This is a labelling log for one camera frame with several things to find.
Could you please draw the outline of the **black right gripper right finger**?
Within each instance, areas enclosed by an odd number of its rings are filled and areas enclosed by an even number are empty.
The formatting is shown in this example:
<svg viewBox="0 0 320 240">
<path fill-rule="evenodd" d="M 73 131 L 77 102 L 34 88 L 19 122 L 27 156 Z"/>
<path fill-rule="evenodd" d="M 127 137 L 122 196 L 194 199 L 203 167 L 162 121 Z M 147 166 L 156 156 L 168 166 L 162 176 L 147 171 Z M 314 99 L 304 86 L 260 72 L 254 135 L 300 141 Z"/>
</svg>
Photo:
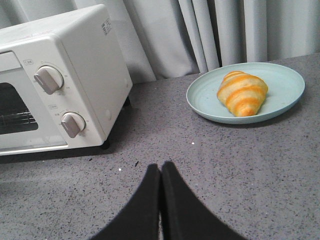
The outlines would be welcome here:
<svg viewBox="0 0 320 240">
<path fill-rule="evenodd" d="M 239 233 L 219 220 L 192 192 L 175 164 L 161 169 L 165 240 L 244 240 Z"/>
</svg>

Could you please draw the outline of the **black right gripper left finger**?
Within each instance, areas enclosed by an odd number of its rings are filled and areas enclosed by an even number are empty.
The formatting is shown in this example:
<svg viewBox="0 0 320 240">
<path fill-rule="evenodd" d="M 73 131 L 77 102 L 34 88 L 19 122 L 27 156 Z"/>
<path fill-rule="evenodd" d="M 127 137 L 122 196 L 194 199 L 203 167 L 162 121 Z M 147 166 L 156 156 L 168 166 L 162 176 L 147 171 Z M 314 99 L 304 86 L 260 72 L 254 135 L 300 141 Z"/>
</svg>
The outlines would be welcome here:
<svg viewBox="0 0 320 240">
<path fill-rule="evenodd" d="M 159 191 L 161 173 L 150 164 L 122 210 L 93 240 L 157 240 L 159 238 Z"/>
</svg>

